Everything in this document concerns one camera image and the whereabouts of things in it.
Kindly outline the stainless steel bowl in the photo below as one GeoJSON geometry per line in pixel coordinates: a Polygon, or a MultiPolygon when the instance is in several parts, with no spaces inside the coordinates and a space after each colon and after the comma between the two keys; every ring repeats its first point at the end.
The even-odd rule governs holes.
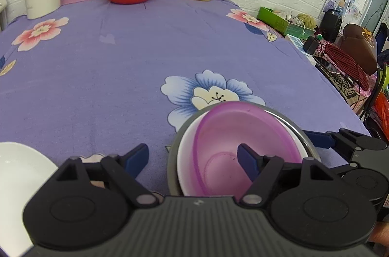
{"type": "MultiPolygon", "coordinates": [[[[293,143],[299,152],[297,163],[300,163],[305,157],[312,157],[318,161],[321,160],[320,155],[313,146],[312,142],[306,134],[304,134],[303,130],[298,127],[296,123],[292,122],[292,120],[288,119],[276,110],[260,104],[245,102],[243,105],[253,107],[255,111],[261,109],[272,116],[273,119],[278,121],[285,132],[287,132],[293,140],[293,143]]],[[[184,122],[184,124],[181,125],[175,135],[175,139],[169,149],[167,168],[168,187],[170,195],[172,196],[200,195],[200,192],[197,190],[197,184],[191,181],[192,157],[189,155],[189,152],[192,150],[196,128],[202,121],[203,117],[213,108],[215,108],[215,105],[205,107],[204,109],[195,112],[184,122]]],[[[237,179],[236,182],[233,182],[232,177],[226,176],[222,171],[217,172],[215,179],[226,185],[230,185],[226,189],[226,194],[241,196],[241,193],[248,188],[249,179],[244,171],[239,168],[239,164],[237,163],[237,150],[232,152],[212,151],[211,156],[215,159],[220,159],[221,163],[227,165],[233,176],[237,179]]]]}

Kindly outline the white bowl red pattern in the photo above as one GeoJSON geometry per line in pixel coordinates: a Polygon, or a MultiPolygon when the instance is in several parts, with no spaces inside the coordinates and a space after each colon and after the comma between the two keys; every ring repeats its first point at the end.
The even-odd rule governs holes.
{"type": "Polygon", "coordinates": [[[202,127],[202,149],[195,153],[196,130],[207,114],[195,116],[181,128],[177,176],[185,196],[242,197],[251,180],[238,162],[241,143],[261,156],[275,155],[291,163],[300,163],[308,156],[301,140],[285,123],[278,121],[276,131],[272,131],[265,121],[243,112],[207,121],[202,127]]]}

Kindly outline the white plate floral pattern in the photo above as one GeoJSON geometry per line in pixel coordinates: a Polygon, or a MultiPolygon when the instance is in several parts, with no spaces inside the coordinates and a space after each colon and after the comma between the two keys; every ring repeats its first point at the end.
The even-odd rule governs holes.
{"type": "Polygon", "coordinates": [[[1,143],[1,250],[22,256],[32,245],[24,227],[24,207],[57,166],[37,150],[17,143],[1,143]]]}

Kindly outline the purple translucent plastic bowl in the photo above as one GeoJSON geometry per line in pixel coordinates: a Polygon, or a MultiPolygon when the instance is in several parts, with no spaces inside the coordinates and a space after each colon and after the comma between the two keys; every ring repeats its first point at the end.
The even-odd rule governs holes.
{"type": "Polygon", "coordinates": [[[281,121],[259,106],[244,102],[216,105],[201,119],[193,141],[191,173],[181,181],[188,196],[241,198],[251,179],[240,166],[237,149],[247,144],[258,155],[301,163],[302,143],[281,121]]]}

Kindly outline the purple floral tablecloth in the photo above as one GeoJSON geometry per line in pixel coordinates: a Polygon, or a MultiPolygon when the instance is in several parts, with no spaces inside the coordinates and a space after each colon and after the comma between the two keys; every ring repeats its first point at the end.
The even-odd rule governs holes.
{"type": "Polygon", "coordinates": [[[219,102],[264,104],[300,128],[366,128],[287,40],[229,0],[90,0],[1,33],[1,140],[54,163],[124,154],[150,161],[139,181],[168,192],[167,146],[186,120],[219,102]]]}

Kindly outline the brown hat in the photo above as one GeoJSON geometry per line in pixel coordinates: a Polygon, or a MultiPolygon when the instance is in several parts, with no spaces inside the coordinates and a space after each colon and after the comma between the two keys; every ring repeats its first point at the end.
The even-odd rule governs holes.
{"type": "Polygon", "coordinates": [[[340,48],[351,56],[367,75],[377,72],[377,42],[370,31],[356,25],[344,27],[340,48]]]}

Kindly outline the black kettle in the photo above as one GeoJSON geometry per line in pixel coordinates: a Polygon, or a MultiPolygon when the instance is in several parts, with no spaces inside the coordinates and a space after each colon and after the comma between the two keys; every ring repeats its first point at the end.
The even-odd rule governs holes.
{"type": "Polygon", "coordinates": [[[326,41],[334,43],[340,32],[341,25],[342,17],[340,16],[340,11],[335,9],[327,10],[319,26],[322,37],[326,41]]]}

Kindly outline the green box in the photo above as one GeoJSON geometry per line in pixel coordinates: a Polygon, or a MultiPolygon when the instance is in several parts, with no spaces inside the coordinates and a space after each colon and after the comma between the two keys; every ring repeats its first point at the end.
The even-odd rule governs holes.
{"type": "Polygon", "coordinates": [[[306,40],[309,36],[313,36],[313,29],[304,27],[303,25],[293,24],[279,15],[275,14],[272,9],[261,7],[258,11],[257,19],[266,25],[278,31],[282,36],[292,35],[294,37],[306,40]]]}

